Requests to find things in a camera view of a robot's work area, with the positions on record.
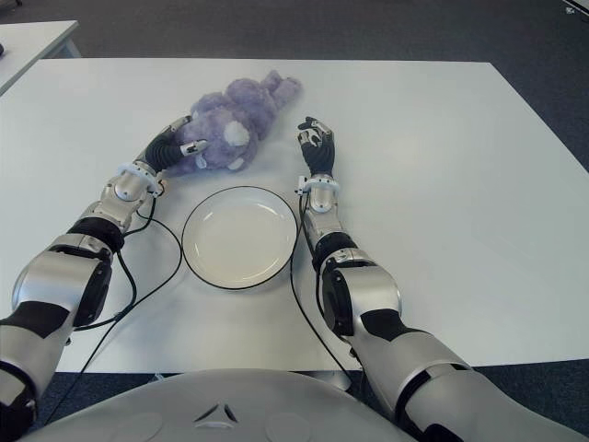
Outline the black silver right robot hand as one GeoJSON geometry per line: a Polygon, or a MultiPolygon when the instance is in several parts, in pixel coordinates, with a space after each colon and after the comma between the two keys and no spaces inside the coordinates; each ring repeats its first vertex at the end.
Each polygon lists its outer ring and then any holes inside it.
{"type": "Polygon", "coordinates": [[[333,176],[334,133],[325,123],[313,117],[306,117],[297,128],[297,140],[310,174],[333,176]]]}

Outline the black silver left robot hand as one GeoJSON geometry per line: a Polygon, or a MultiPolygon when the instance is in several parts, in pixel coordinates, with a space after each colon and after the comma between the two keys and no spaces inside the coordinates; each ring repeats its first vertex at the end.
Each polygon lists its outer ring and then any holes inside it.
{"type": "Polygon", "coordinates": [[[196,157],[209,146],[206,139],[194,141],[179,140],[180,130],[192,122],[190,115],[180,117],[157,134],[147,147],[137,156],[135,162],[149,167],[154,173],[164,173],[169,177],[180,177],[196,171],[196,157]]]}

